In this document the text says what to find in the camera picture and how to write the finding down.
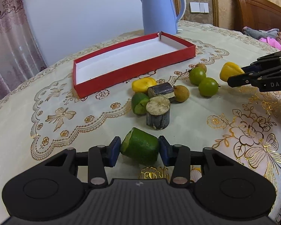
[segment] pile of clothing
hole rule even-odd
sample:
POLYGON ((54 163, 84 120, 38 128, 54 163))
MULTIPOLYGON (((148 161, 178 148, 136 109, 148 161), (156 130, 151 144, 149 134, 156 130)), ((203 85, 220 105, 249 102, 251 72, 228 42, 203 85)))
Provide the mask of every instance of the pile of clothing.
POLYGON ((251 36, 261 42, 268 43, 269 45, 281 51, 281 32, 279 29, 271 29, 269 31, 253 30, 249 27, 242 29, 243 34, 251 36))

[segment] headboard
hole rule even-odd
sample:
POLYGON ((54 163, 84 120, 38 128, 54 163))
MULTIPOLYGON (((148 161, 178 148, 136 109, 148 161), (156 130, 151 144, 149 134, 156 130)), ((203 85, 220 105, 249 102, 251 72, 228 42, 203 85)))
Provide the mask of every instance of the headboard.
POLYGON ((255 30, 278 28, 281 31, 281 7, 268 0, 236 0, 234 30, 248 26, 255 30))

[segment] pink curtain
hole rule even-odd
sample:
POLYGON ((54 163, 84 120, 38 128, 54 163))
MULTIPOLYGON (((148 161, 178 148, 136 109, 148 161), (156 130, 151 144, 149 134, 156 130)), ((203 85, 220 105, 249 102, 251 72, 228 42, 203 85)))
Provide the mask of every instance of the pink curtain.
POLYGON ((0 99, 47 67, 22 0, 0 0, 0 99))

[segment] tablecloth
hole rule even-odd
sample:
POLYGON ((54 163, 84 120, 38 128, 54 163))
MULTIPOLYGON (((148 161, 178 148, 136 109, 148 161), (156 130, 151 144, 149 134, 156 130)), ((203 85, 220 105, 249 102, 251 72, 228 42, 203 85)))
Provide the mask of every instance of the tablecloth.
MULTIPOLYGON (((212 98, 203 98, 198 88, 189 83, 187 75, 180 77, 175 84, 188 87, 191 95, 186 102, 171 106, 170 125, 164 130, 149 128, 144 116, 132 113, 131 82, 135 79, 83 99, 72 87, 75 58, 141 36, 143 31, 126 33, 70 55, 0 101, 0 223, 8 217, 1 192, 9 179, 66 147, 82 152, 99 144, 108 145, 114 136, 123 140, 132 127, 157 137, 164 135, 170 144, 186 145, 191 150, 216 148, 265 176, 277 191, 269 216, 280 221, 281 92, 260 93, 252 86, 230 88, 219 79, 227 61, 243 67, 276 49, 239 32, 212 25, 181 21, 179 27, 182 31, 177 36, 196 45, 196 57, 138 78, 151 76, 158 83, 174 83, 186 70, 204 63, 207 76, 217 80, 221 88, 212 98)), ((82 181, 87 180, 86 171, 79 168, 78 177, 82 181)), ((171 168, 165 168, 160 158, 154 167, 146 168, 120 155, 116 166, 106 168, 106 173, 109 181, 140 176, 169 178, 171 168)), ((200 176, 200 168, 192 167, 191 179, 196 181, 200 176)))

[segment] electric kettle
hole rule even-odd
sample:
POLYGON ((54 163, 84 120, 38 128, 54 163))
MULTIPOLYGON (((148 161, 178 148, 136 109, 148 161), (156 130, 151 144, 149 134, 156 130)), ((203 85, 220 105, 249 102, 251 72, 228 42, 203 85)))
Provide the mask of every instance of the electric kettle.
POLYGON ((181 10, 176 16, 173 0, 141 0, 143 8, 143 28, 145 35, 163 31, 175 35, 177 22, 186 9, 186 0, 181 1, 181 10))

